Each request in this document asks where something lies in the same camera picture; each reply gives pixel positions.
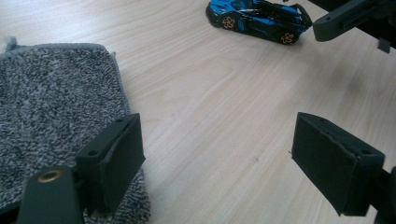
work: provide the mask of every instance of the gray rug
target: gray rug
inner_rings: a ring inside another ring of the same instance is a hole
[[[100,45],[18,46],[0,54],[0,209],[21,199],[29,176],[74,155],[111,121],[130,114],[114,58]],[[87,223],[145,223],[140,169],[119,211]]]

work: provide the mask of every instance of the wooden floor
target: wooden floor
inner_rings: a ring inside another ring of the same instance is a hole
[[[319,43],[311,28],[282,46],[214,28],[207,3],[2,0],[0,38],[117,52],[142,118],[150,223],[374,223],[374,209],[337,216],[291,142],[297,112],[311,113],[384,152],[387,171],[396,165],[396,50],[356,29]],[[325,14],[295,3],[313,21]]]

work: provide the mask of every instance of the wooden surface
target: wooden surface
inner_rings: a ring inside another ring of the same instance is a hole
[[[0,1],[0,38],[117,52],[141,114],[150,223],[373,223],[339,217],[290,158],[297,112],[396,165],[396,58],[352,30],[292,47],[212,27],[207,0]],[[305,0],[312,20],[325,12]]]

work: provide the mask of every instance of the car wheel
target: car wheel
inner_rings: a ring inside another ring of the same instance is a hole
[[[235,30],[237,27],[237,19],[233,15],[225,15],[221,18],[221,27],[226,30]]]
[[[292,31],[284,31],[279,35],[279,43],[283,45],[292,45],[297,42],[299,36]]]

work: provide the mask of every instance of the blue toy car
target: blue toy car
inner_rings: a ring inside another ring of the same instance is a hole
[[[255,35],[283,45],[294,44],[312,26],[305,9],[264,0],[212,0],[206,16],[215,27]]]

